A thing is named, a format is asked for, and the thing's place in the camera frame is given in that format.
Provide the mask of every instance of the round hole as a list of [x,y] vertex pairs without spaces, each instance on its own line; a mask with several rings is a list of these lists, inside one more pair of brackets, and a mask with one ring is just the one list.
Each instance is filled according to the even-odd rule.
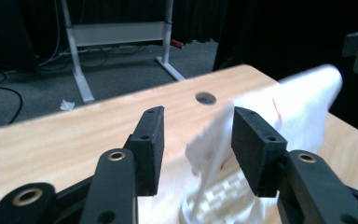
[[34,188],[23,190],[14,197],[13,204],[16,206],[24,206],[34,203],[42,196],[42,194],[42,189]]
[[108,224],[108,223],[112,223],[116,218],[116,214],[112,211],[107,211],[104,213],[101,213],[98,216],[98,223],[100,224]]
[[297,158],[301,161],[304,161],[304,162],[309,162],[309,163],[314,163],[316,162],[316,159],[309,155],[309,154],[305,154],[305,153],[300,153],[297,155]]
[[202,105],[216,104],[216,97],[209,92],[202,91],[196,94],[196,100]]
[[107,156],[107,159],[110,161],[121,161],[126,157],[124,152],[113,152]]
[[341,221],[347,224],[358,224],[358,220],[356,219],[356,217],[353,217],[348,214],[341,215],[339,218],[341,219]]

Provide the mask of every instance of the gray carpet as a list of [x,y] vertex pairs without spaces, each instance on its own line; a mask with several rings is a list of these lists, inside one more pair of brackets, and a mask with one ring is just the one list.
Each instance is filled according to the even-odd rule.
[[[213,69],[217,43],[193,42],[182,49],[171,47],[170,64],[185,78],[205,75]],[[80,53],[83,72],[96,102],[134,91],[141,91],[176,80],[157,62],[162,46],[127,46]],[[62,100],[83,106],[72,74],[70,55],[41,66],[37,75],[6,73],[0,87],[18,92],[22,98],[20,114],[14,122],[59,113]],[[0,89],[0,127],[7,125],[20,105],[13,91]]]

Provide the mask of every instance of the black cable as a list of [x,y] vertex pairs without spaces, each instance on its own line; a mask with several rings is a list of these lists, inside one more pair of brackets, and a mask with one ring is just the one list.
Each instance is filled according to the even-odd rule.
[[[0,73],[4,76],[4,78],[2,80],[0,80],[0,84],[2,84],[4,81],[6,81],[7,79],[7,75],[5,73]],[[17,108],[17,111],[15,113],[15,115],[13,116],[13,118],[8,122],[8,124],[11,124],[14,122],[14,120],[16,120],[17,116],[20,114],[21,110],[22,110],[22,97],[21,95],[17,92],[17,91],[14,91],[10,88],[6,88],[6,87],[0,87],[0,90],[2,91],[11,91],[11,92],[14,92],[18,97],[19,97],[19,100],[20,100],[20,104],[19,104],[19,107]]]
[[39,67],[39,70],[46,73],[61,72],[69,65],[70,62],[71,55],[60,55],[54,62],[51,62],[48,66]]
[[116,55],[132,55],[138,52],[141,52],[145,50],[149,45],[143,45],[143,46],[132,46],[128,48],[117,48],[117,49],[109,49],[105,50],[107,53],[116,54]]
[[[107,52],[105,50],[103,50],[103,49],[97,49],[97,50],[98,50],[98,52],[97,51],[85,52],[86,54],[83,54],[82,57],[79,57],[79,60],[80,60],[80,63],[81,63],[82,67],[94,68],[94,67],[100,67],[100,66],[103,66],[104,64],[106,64],[106,62],[107,62]],[[103,60],[98,64],[85,65],[85,62],[82,63],[82,59],[87,59],[86,62],[89,62],[90,60],[93,60],[93,59],[99,59],[99,58],[101,58],[101,56],[103,57]]]

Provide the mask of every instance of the crumpled white cloth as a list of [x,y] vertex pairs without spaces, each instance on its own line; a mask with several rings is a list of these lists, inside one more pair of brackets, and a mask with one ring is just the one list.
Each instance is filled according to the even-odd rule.
[[[188,144],[186,157],[193,173],[201,175],[199,193],[239,167],[230,146],[234,106],[257,112],[287,140],[288,151],[317,153],[324,140],[328,110],[342,85],[340,73],[333,65],[325,64],[279,83],[235,99]],[[248,222],[260,223],[266,208],[274,203],[276,199],[253,197],[248,203],[253,207]]]

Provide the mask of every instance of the wooden table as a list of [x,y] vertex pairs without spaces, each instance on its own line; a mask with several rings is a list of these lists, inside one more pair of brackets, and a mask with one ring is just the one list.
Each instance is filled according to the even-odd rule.
[[[140,223],[178,223],[182,199],[199,182],[185,157],[186,144],[227,102],[273,83],[242,65],[0,128],[0,199],[27,183],[48,182],[60,191],[91,176],[100,155],[123,147],[146,109],[163,105],[166,147],[158,195],[139,199]],[[197,102],[201,91],[212,93],[217,103]],[[329,115],[320,155],[358,189],[356,129]],[[280,222],[276,208],[268,210],[266,223],[273,222]]]

